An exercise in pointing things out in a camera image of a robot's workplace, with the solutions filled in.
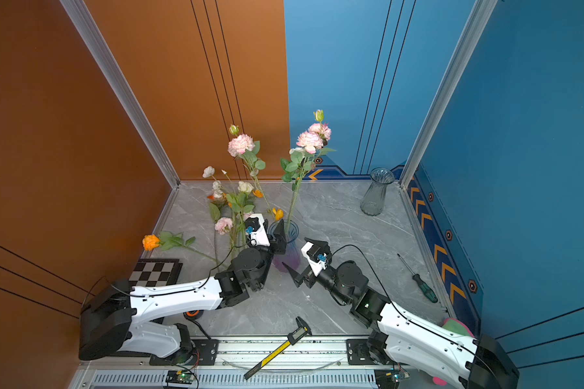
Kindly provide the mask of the purple blue glass vase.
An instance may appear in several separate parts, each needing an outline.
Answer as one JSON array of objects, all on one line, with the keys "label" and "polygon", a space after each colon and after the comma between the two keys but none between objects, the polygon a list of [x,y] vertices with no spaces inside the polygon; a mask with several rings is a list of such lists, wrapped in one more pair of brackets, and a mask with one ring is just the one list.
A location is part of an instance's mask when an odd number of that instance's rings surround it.
[{"label": "purple blue glass vase", "polygon": [[276,254],[272,262],[272,265],[274,265],[279,272],[289,272],[286,264],[293,270],[297,271],[301,264],[302,255],[297,245],[298,233],[298,225],[294,221],[290,222],[290,227],[288,228],[286,235],[286,252],[285,254]]}]

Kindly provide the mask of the cream rose with leaves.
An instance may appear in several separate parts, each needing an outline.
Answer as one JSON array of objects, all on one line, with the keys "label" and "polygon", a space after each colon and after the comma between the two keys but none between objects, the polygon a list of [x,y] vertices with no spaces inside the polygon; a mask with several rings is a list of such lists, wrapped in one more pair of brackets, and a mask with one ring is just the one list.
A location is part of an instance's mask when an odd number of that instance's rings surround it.
[{"label": "cream rose with leaves", "polygon": [[246,241],[245,221],[255,210],[253,191],[252,184],[239,182],[236,190],[225,194],[227,205],[231,211],[231,238],[235,248],[242,247]]}]

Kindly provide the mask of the small white blossom spray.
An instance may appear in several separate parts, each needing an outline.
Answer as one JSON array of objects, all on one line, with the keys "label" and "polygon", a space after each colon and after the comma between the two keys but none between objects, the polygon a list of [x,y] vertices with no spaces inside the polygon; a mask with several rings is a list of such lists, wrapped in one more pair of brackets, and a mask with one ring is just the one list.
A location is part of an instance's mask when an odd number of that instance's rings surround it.
[{"label": "small white blossom spray", "polygon": [[221,201],[226,199],[226,195],[229,193],[229,191],[224,186],[223,182],[216,177],[216,170],[214,167],[207,166],[202,173],[202,177],[211,178],[213,180],[212,194],[209,196],[209,199],[212,201]]}]

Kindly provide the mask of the pink peony spray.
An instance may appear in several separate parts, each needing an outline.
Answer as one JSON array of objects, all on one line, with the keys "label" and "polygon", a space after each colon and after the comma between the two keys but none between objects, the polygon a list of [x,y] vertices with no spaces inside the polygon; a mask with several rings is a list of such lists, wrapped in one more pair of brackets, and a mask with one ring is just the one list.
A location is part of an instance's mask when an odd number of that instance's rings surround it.
[{"label": "pink peony spray", "polygon": [[228,143],[228,152],[236,160],[241,160],[243,166],[249,173],[254,186],[254,196],[264,200],[267,213],[274,214],[274,209],[271,206],[268,198],[264,194],[264,190],[259,180],[259,174],[265,169],[266,163],[258,157],[260,151],[260,142],[244,134],[239,126],[230,125],[229,133],[231,141]]},{"label": "pink peony spray", "polygon": [[324,111],[316,110],[313,116],[315,122],[298,136],[296,147],[290,149],[289,157],[281,160],[284,170],[282,181],[290,183],[292,189],[292,199],[284,225],[285,233],[289,233],[303,179],[316,168],[318,159],[333,151],[328,147],[332,130],[324,120]]}]

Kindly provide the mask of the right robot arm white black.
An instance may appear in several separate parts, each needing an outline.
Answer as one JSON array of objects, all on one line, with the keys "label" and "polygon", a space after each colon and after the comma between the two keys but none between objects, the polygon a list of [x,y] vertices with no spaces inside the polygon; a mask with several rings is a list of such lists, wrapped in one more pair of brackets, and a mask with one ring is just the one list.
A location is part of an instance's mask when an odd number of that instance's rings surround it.
[{"label": "right robot arm white black", "polygon": [[516,388],[520,373],[492,337],[472,337],[433,324],[406,311],[386,291],[374,290],[356,262],[332,266],[329,244],[306,239],[301,254],[308,265],[290,269],[297,286],[320,285],[372,333],[367,340],[371,359],[381,365],[404,364],[441,379],[455,388]]}]

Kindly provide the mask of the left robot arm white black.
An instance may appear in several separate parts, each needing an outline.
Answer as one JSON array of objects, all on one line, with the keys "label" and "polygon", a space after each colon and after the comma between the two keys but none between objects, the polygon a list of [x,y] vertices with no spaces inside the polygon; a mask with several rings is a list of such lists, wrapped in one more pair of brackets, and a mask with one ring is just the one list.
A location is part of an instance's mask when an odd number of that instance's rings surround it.
[{"label": "left robot arm white black", "polygon": [[127,280],[110,284],[84,303],[79,318],[79,359],[92,361],[115,353],[147,353],[172,360],[190,353],[183,324],[162,325],[160,318],[189,311],[215,311],[247,300],[264,288],[274,256],[285,254],[282,225],[274,233],[250,237],[250,246],[214,277],[157,288],[132,287]]}]

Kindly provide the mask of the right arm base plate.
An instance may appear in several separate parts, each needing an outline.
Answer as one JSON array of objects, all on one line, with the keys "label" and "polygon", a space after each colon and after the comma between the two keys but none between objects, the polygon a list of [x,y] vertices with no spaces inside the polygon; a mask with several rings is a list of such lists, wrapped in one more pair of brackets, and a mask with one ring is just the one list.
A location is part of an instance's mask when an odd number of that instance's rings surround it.
[{"label": "right arm base plate", "polygon": [[387,352],[385,345],[368,338],[347,339],[345,341],[347,362],[349,366],[396,366],[406,369],[410,364],[399,361]]}]

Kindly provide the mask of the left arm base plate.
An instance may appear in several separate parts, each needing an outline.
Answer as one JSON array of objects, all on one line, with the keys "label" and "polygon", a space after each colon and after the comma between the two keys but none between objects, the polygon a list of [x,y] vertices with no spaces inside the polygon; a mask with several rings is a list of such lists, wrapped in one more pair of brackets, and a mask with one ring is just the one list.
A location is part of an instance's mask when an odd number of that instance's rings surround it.
[{"label": "left arm base plate", "polygon": [[152,355],[149,359],[150,366],[214,366],[217,360],[219,340],[197,339],[191,342],[190,351],[180,349],[167,358],[159,358]]}]

